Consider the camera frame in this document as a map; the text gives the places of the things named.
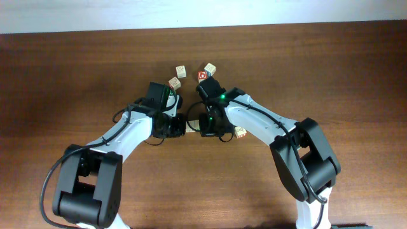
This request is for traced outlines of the wooden block blue corner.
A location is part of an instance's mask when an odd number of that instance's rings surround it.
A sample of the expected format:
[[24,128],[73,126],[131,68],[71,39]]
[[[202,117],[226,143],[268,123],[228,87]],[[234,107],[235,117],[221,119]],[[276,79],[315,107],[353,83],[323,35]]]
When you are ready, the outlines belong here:
[[186,122],[186,133],[191,133],[195,131],[195,121],[190,120]]

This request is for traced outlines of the wooden block red corner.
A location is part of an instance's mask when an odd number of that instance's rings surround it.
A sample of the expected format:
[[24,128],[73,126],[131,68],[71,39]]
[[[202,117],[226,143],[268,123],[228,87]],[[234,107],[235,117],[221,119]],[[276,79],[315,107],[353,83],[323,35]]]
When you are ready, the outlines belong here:
[[246,134],[247,134],[246,129],[244,129],[244,128],[242,128],[242,127],[239,127],[239,126],[236,126],[236,127],[234,128],[234,131],[235,131],[234,135],[235,135],[235,137],[236,137],[237,139],[239,139],[239,138],[241,138],[241,137],[245,137]]

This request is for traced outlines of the wooden block green front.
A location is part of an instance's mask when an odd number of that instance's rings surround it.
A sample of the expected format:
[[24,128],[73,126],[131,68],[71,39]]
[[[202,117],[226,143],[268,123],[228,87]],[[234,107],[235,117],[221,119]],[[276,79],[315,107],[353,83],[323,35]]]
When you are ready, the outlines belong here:
[[199,120],[193,120],[191,126],[195,129],[195,131],[200,131]]

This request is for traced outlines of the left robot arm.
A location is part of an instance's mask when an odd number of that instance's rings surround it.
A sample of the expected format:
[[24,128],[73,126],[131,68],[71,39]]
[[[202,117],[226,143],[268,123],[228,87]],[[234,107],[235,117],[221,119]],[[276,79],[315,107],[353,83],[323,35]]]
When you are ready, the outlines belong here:
[[167,85],[150,83],[145,97],[117,112],[119,120],[98,139],[72,144],[49,171],[60,169],[52,203],[64,228],[127,228],[118,211],[123,163],[140,143],[184,134],[182,99]]

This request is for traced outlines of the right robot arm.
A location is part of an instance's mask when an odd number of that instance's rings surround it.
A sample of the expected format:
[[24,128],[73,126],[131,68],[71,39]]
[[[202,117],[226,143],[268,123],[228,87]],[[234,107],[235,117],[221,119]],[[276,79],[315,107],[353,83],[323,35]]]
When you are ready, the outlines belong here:
[[331,228],[329,196],[341,165],[319,124],[278,115],[239,88],[226,90],[213,77],[201,81],[197,93],[207,109],[200,116],[202,135],[246,129],[270,147],[279,178],[296,199],[296,227]]

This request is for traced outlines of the wooden block red drawing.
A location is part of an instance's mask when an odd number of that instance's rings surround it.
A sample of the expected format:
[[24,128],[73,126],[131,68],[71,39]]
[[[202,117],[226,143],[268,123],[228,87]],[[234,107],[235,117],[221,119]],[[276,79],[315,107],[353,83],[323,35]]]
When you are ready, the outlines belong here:
[[181,87],[181,82],[177,77],[173,77],[169,80],[169,86],[173,90],[177,90],[178,88]]

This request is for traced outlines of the red faced wooden block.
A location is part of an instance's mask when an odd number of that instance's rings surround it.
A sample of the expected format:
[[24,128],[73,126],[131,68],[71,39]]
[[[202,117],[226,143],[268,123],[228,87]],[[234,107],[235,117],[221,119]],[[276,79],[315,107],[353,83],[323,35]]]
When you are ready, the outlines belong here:
[[197,73],[198,82],[201,83],[202,81],[208,78],[208,74],[206,71],[199,71]]

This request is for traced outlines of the wooden block blue side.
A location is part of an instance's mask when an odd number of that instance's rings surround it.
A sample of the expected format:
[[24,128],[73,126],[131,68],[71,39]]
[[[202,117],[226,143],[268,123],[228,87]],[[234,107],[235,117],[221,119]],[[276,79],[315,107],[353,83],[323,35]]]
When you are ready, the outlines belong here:
[[207,65],[204,67],[204,71],[209,77],[211,77],[216,72],[216,66],[211,63],[207,63]]

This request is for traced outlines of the plain wooden block top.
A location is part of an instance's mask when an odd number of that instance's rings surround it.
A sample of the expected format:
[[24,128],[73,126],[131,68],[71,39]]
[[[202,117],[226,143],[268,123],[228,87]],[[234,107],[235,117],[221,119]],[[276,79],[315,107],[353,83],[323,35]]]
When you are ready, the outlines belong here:
[[176,74],[178,78],[187,77],[185,66],[176,66]]

